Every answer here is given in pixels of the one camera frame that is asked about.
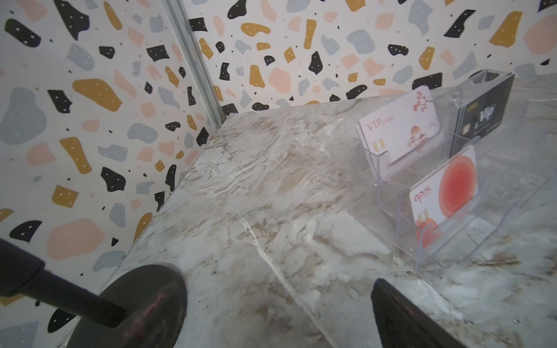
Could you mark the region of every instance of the black vip card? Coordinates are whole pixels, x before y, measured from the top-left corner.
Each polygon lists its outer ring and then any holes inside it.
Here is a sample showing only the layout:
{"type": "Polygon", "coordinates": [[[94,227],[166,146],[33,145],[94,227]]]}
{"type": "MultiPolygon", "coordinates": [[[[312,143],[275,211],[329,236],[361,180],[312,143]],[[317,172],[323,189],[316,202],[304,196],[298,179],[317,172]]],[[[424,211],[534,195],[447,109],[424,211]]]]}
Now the black vip card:
{"type": "Polygon", "coordinates": [[[462,150],[469,140],[476,136],[483,138],[501,124],[513,80],[514,75],[459,108],[455,134],[460,137],[455,136],[453,140],[451,156],[462,150]]]}

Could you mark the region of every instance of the white marble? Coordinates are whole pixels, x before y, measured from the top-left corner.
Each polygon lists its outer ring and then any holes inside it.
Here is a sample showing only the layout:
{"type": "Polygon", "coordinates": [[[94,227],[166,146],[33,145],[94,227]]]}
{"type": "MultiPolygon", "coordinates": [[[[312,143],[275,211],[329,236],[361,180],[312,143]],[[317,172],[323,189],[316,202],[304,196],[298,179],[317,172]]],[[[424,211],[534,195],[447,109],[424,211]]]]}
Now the white marble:
{"type": "MultiPolygon", "coordinates": [[[[553,79],[517,81],[557,149],[553,79]]],[[[550,182],[442,294],[349,214],[354,124],[386,98],[230,117],[113,279],[178,267],[176,347],[380,347],[370,293],[387,279],[469,347],[557,342],[557,184],[550,182]]]]}

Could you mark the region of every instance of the white card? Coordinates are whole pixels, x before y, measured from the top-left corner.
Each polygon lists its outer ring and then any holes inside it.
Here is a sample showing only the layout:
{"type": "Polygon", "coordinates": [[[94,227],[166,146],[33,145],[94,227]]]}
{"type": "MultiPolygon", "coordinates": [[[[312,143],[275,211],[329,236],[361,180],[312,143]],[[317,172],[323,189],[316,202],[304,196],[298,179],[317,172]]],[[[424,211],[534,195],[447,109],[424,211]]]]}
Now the white card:
{"type": "Polygon", "coordinates": [[[376,177],[378,169],[382,179],[390,177],[442,142],[444,137],[439,132],[439,121],[431,99],[429,88],[420,86],[358,122],[356,130],[363,146],[375,156],[388,153],[381,160],[367,154],[376,177]],[[434,141],[424,144],[432,137],[434,141]],[[409,154],[401,163],[395,163],[422,144],[424,146],[418,152],[409,154]]]}
{"type": "Polygon", "coordinates": [[[459,154],[441,165],[430,177],[412,186],[410,204],[416,226],[418,244],[427,248],[439,236],[435,231],[445,219],[451,217],[468,203],[478,192],[476,154],[469,145],[459,154]]]}

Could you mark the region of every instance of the card chip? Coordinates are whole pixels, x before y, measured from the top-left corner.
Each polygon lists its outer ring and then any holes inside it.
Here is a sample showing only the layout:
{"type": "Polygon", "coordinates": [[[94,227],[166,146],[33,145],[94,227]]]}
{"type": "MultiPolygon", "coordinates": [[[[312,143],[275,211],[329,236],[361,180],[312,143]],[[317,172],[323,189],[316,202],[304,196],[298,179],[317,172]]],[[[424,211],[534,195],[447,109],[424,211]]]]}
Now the card chip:
{"type": "Polygon", "coordinates": [[[375,149],[375,152],[379,152],[379,150],[384,149],[385,142],[383,141],[383,138],[379,138],[378,140],[374,141],[373,148],[375,149]]]}

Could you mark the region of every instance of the pink vip card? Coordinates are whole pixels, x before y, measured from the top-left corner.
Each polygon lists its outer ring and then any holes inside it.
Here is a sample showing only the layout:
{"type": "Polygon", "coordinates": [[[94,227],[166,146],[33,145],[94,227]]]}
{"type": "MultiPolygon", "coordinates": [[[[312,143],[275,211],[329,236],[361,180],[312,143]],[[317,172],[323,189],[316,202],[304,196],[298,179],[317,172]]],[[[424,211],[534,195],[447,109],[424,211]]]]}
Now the pink vip card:
{"type": "Polygon", "coordinates": [[[383,179],[400,169],[394,162],[414,148],[434,136],[436,144],[443,140],[427,86],[420,86],[363,117],[356,130],[364,147],[373,155],[389,153],[390,158],[382,157],[381,163],[377,157],[368,156],[372,168],[380,169],[383,179]]]}

